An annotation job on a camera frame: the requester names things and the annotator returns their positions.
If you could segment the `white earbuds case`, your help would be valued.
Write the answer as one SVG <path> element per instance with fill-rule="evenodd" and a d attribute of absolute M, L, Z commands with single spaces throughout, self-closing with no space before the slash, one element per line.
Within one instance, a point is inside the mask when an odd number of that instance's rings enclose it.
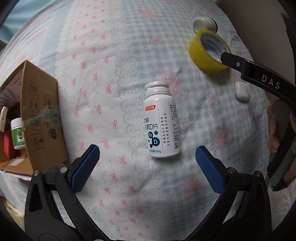
<path fill-rule="evenodd" d="M 242 101 L 250 101 L 251 90 L 248 84 L 237 81 L 234 83 L 234 92 L 237 99 Z"/>

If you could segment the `yellow tape roll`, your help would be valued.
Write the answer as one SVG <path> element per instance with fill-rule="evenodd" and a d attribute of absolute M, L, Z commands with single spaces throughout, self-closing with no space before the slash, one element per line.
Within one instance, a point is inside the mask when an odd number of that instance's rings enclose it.
<path fill-rule="evenodd" d="M 189 44 L 189 56 L 205 74 L 215 75 L 228 68 L 221 60 L 222 54 L 231 53 L 229 45 L 216 33 L 201 30 Z"/>

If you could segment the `small white black jar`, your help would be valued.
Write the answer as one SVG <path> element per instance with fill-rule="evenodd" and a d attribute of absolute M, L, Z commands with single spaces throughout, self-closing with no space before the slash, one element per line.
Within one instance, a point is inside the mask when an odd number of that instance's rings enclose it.
<path fill-rule="evenodd" d="M 194 18 L 192 27 L 195 34 L 201 30 L 208 30 L 214 33 L 218 32 L 217 23 L 212 18 L 205 16 Z"/>

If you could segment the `white vitamin bottle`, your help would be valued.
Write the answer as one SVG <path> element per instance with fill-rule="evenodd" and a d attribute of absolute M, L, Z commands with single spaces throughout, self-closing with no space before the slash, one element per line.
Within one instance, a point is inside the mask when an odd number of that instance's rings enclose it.
<path fill-rule="evenodd" d="M 148 153 L 153 158 L 176 156 L 181 152 L 180 126 L 169 84 L 154 81 L 144 88 L 144 128 Z"/>

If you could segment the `white remote control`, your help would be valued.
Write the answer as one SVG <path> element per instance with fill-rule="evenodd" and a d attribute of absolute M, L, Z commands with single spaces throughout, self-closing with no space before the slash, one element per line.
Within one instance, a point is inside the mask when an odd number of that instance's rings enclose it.
<path fill-rule="evenodd" d="M 6 117 L 7 117 L 7 113 L 8 113 L 8 108 L 6 106 L 4 106 L 1 109 L 1 115 L 0 115 L 0 132 L 3 133 L 5 126 L 6 126 Z"/>

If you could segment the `red carton box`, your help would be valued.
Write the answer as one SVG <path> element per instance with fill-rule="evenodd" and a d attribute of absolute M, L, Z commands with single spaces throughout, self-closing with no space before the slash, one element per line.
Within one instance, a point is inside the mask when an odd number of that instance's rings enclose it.
<path fill-rule="evenodd" d="M 4 154 L 9 160 L 18 156 L 18 153 L 13 146 L 13 139 L 10 130 L 4 132 Z"/>

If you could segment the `cardboard box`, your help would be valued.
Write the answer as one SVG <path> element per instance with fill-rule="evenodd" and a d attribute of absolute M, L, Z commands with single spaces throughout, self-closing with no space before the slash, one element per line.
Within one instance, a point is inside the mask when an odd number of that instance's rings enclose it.
<path fill-rule="evenodd" d="M 22 119 L 25 149 L 9 160 L 4 154 L 1 133 L 1 170 L 30 176 L 46 171 L 68 158 L 59 113 L 58 81 L 30 61 L 25 60 L 1 84 L 1 109 L 8 113 L 4 132 L 11 121 Z"/>

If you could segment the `green striped white jar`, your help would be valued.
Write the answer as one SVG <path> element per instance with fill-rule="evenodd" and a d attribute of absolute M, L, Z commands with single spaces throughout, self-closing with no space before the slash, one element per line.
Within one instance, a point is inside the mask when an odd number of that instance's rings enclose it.
<path fill-rule="evenodd" d="M 26 148 L 21 118 L 15 118 L 11 121 L 11 137 L 15 150 L 22 150 Z"/>

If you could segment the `checkered floral bed sheet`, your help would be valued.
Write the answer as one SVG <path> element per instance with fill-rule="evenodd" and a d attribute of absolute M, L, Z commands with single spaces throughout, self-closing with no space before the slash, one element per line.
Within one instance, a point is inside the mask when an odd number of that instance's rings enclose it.
<path fill-rule="evenodd" d="M 99 146 L 77 196 L 110 238 L 182 240 L 198 226 L 218 198 L 195 160 L 200 145 L 241 173 L 267 168 L 265 93 L 251 86 L 251 100 L 239 102 L 238 72 L 197 68 L 188 47 L 198 16 L 251 57 L 213 1 L 56 1 L 1 52 L 1 80 L 25 60 L 58 80 L 70 160 Z M 144 86 L 157 80 L 169 84 L 179 118 L 181 153 L 170 159 L 150 157 L 144 138 Z"/>

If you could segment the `light blue curtain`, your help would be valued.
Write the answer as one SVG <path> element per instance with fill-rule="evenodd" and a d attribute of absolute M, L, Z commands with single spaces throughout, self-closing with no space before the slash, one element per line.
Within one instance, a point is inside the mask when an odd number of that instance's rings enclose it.
<path fill-rule="evenodd" d="M 1 41 L 8 44 L 13 35 L 34 15 L 54 0 L 21 0 L 11 10 L 1 27 Z"/>

